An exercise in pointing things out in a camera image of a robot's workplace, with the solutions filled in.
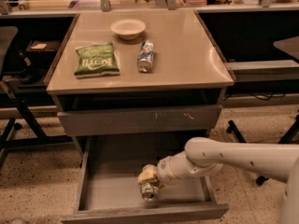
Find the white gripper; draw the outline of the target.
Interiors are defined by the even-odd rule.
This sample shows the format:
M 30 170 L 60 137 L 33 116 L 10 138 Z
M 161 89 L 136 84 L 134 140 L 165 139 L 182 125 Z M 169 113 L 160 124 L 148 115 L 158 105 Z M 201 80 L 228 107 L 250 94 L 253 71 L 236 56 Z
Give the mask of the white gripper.
M 141 174 L 137 178 L 139 185 L 145 183 L 155 183 L 157 178 L 160 182 L 156 183 L 158 189 L 164 189 L 166 186 L 177 184 L 189 176 L 191 163 L 184 154 L 167 156 L 160 160 L 157 167 L 148 164 L 143 167 Z

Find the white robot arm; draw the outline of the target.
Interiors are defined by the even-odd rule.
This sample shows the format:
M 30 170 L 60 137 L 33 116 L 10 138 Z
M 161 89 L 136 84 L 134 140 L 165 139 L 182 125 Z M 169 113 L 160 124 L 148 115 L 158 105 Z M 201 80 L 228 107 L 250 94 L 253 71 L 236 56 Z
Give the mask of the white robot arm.
M 263 175 L 286 185 L 279 224 L 299 224 L 299 146 L 225 143 L 204 137 L 190 139 L 182 152 L 144 166 L 137 178 L 142 198 L 184 179 L 217 173 L 223 164 Z

